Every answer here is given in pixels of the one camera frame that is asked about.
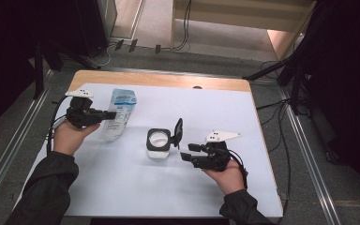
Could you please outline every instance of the person's left hand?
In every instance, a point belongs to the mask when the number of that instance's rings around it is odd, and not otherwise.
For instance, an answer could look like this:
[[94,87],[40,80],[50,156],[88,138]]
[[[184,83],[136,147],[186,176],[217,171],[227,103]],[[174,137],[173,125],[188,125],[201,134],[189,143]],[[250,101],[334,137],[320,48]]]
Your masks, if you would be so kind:
[[81,147],[84,138],[100,127],[95,124],[85,128],[76,128],[68,120],[54,130],[53,151],[74,156]]

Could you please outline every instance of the white tabletop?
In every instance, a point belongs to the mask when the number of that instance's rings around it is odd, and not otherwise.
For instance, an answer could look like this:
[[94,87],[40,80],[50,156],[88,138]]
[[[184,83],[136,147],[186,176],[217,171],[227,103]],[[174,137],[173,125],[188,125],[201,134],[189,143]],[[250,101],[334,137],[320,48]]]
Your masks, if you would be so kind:
[[[137,105],[127,127],[114,142],[99,139],[99,130],[88,136],[75,154],[80,175],[71,186],[67,216],[214,218],[224,194],[200,169],[180,157],[189,143],[203,144],[213,130],[239,132],[226,141],[244,161],[249,175],[247,191],[258,200],[258,209],[269,218],[282,217],[277,185],[250,92],[172,87],[87,83],[82,88],[95,97],[92,108],[107,110],[114,88],[133,90]],[[57,116],[65,114],[70,98]],[[169,157],[147,156],[150,128],[173,132],[183,118],[180,151]],[[40,150],[34,167],[46,156]]]

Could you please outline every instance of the gray carpet floor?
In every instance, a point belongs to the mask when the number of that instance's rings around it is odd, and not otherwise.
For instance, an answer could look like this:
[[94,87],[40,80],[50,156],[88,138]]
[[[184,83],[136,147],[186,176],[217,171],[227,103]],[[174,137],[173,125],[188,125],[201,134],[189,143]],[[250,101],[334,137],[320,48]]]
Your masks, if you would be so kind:
[[[214,77],[240,79],[241,76],[253,74],[260,70],[262,62],[207,56],[194,53],[162,52],[137,48],[128,52],[128,47],[119,51],[111,50],[111,62],[102,70],[117,68],[148,69],[186,73],[209,74]],[[107,61],[105,53],[94,58],[101,64]],[[61,71],[54,71],[51,89],[34,123],[28,130],[19,151],[14,158],[7,174],[0,184],[0,224],[3,224],[16,202],[26,176],[40,150],[48,131],[54,105],[52,101],[60,99],[68,90],[73,75],[83,69],[77,63],[64,58]],[[268,77],[251,82],[252,95],[256,106],[262,106],[281,100],[280,87]],[[23,119],[29,105],[32,103],[34,85],[26,89],[17,101],[0,118],[0,157],[6,149],[17,126]],[[271,118],[276,107],[258,111],[261,122]],[[329,163],[325,158],[323,143],[319,139],[313,122],[306,116],[299,116],[308,138],[311,150],[319,165],[325,184],[328,186],[334,200],[337,213],[342,224],[360,224],[360,176],[346,165],[338,166]],[[296,140],[293,127],[287,115],[282,121],[283,133],[289,148],[291,162],[291,192],[289,204],[281,224],[327,224],[323,208],[306,166],[300,146]],[[279,141],[278,120],[273,119],[262,126],[267,149],[273,149]],[[270,154],[280,193],[286,193],[288,188],[288,166],[283,142]],[[62,224],[89,224],[90,218],[66,217]]]

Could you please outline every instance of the hand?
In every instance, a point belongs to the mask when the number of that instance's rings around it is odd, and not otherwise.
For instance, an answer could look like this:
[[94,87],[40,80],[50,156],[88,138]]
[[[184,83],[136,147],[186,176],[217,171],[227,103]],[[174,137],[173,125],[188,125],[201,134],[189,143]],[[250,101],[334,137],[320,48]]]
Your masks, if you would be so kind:
[[54,131],[53,151],[74,156],[84,138],[99,127],[100,124],[95,124],[85,128],[76,128],[68,120],[64,121]]
[[220,190],[228,195],[240,189],[245,189],[244,180],[239,171],[238,163],[230,160],[223,172],[203,170],[207,175],[214,179]]

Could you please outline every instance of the floor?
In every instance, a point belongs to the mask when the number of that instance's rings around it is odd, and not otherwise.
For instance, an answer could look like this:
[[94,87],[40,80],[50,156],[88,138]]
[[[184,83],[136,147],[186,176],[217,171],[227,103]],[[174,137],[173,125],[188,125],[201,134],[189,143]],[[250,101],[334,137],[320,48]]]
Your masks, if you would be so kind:
[[[240,38],[231,35],[234,41],[226,42],[224,40],[228,40],[228,37],[223,39],[220,39],[222,37],[218,35],[209,37],[209,32],[199,33],[203,29],[194,29],[193,27],[206,27],[206,29],[212,30],[222,28],[228,32],[232,31],[234,27],[217,28],[210,27],[209,24],[196,23],[190,24],[189,50],[185,47],[181,52],[162,51],[155,54],[155,45],[162,44],[163,47],[168,44],[168,39],[166,36],[160,36],[158,32],[146,35],[146,31],[157,31],[157,29],[143,26],[143,22],[146,21],[144,17],[150,13],[147,8],[154,8],[154,4],[158,3],[168,4],[167,2],[169,1],[145,0],[137,29],[134,32],[134,37],[139,40],[139,47],[135,52],[128,52],[128,46],[118,51],[110,48],[108,50],[111,56],[110,61],[105,52],[93,60],[100,64],[109,61],[106,66],[102,67],[103,70],[108,71],[117,69],[140,69],[138,71],[141,72],[173,71],[187,73],[191,76],[203,74],[234,79],[253,74],[273,63],[264,62],[276,60],[272,48],[270,49],[270,45],[267,44],[268,36],[262,30],[252,29],[254,34],[250,37]],[[182,39],[181,29],[176,31],[176,34],[176,40],[179,42]],[[241,45],[236,41],[237,39],[239,41],[248,39],[247,45],[245,45],[248,46],[246,50],[236,51],[237,47],[239,49],[239,45]],[[252,44],[252,40],[261,42]],[[228,46],[229,42],[231,44],[239,43],[239,45]],[[0,180],[0,224],[4,223],[17,200],[26,175],[45,140],[54,107],[51,102],[59,99],[67,91],[74,73],[83,69],[70,58],[63,56],[63,60],[64,67],[61,71],[49,71],[46,66],[45,96],[38,101],[33,101],[34,85],[31,85],[24,90],[0,119],[0,158],[5,152],[14,153],[9,167],[4,171],[6,175]],[[258,81],[250,82],[257,107],[278,102],[289,95],[292,84],[279,87],[272,79],[276,76],[276,73],[272,73]],[[302,97],[307,95],[308,93],[301,92]],[[38,105],[37,113],[31,116],[30,123],[25,126],[24,134],[19,135],[16,133],[16,129],[22,124],[27,110],[38,102],[40,105]],[[285,116],[279,123],[277,108],[269,107],[260,110],[258,115],[262,123],[273,116],[275,118],[262,125],[262,133],[267,150],[273,150],[269,156],[279,195],[284,205],[285,200],[288,199],[288,207],[281,224],[360,224],[359,174],[347,165],[334,165],[326,160],[323,143],[313,122],[307,116],[293,116],[289,110],[286,113],[282,111],[282,115],[285,113]],[[280,128],[282,128],[285,142],[282,141],[278,145]],[[20,140],[20,144],[13,145],[12,138],[14,141]],[[83,225],[89,224],[89,222],[90,218],[66,217],[62,224]]]

